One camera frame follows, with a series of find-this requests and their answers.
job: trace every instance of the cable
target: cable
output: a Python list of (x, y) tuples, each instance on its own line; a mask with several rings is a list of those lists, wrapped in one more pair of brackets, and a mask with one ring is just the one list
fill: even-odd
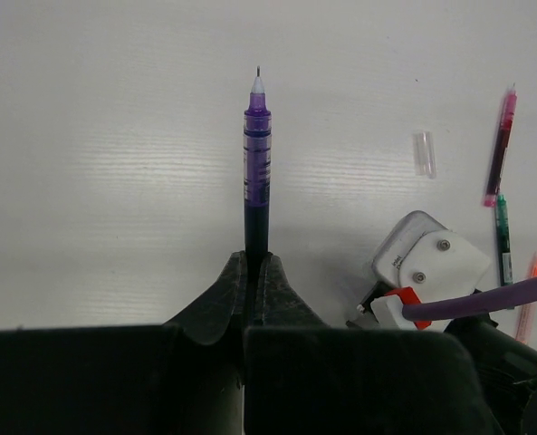
[(419, 320), (448, 320), (501, 311), (537, 301), (537, 278), (506, 285), (489, 292), (427, 304), (403, 306), (403, 317)]

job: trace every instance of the screw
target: screw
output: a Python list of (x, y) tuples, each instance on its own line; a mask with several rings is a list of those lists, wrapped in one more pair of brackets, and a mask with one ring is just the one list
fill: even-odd
[(437, 249), (440, 251), (447, 251), (451, 247), (449, 240), (439, 240), (437, 242)]
[(417, 272), (416, 274), (413, 275), (413, 280), (419, 284), (424, 283), (426, 279), (427, 277), (425, 276), (423, 272)]

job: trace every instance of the pink pen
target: pink pen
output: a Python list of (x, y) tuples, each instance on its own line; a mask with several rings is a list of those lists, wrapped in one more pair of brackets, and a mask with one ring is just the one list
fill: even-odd
[(500, 127), (497, 131), (497, 139), (495, 141), (494, 158), (492, 159), (492, 168), (489, 172), (489, 180), (487, 181), (487, 189), (485, 190), (484, 205), (486, 207), (495, 207), (497, 194), (500, 191), (500, 183), (502, 182), (503, 161), (505, 160), (505, 152), (510, 143), (510, 133), (512, 132), (513, 114), (515, 113), (515, 104), (518, 97), (515, 94), (515, 89), (512, 88), (505, 94), (503, 101), (502, 118), (500, 119)]
[[(530, 272), (530, 278), (535, 278), (537, 276), (537, 260), (532, 264), (532, 270)], [(533, 326), (533, 314), (535, 311), (535, 303), (522, 305), (520, 311), (520, 319), (518, 321), (517, 331), (515, 333), (515, 339), (518, 342), (527, 344), (530, 341), (532, 336), (532, 326)]]

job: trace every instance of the purple pen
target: purple pen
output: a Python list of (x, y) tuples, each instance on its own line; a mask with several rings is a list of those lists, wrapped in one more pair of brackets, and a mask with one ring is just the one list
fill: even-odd
[(270, 203), (270, 148), (272, 114), (266, 109), (266, 94), (257, 68), (244, 112), (244, 226), (248, 274), (257, 279), (268, 253)]

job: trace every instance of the clear plastic cap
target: clear plastic cap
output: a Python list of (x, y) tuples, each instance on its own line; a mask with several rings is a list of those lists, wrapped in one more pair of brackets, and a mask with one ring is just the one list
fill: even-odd
[(413, 151), (415, 158), (415, 173), (427, 175), (430, 179), (437, 177), (435, 167), (435, 152), (433, 151), (433, 135), (431, 131), (413, 133)]

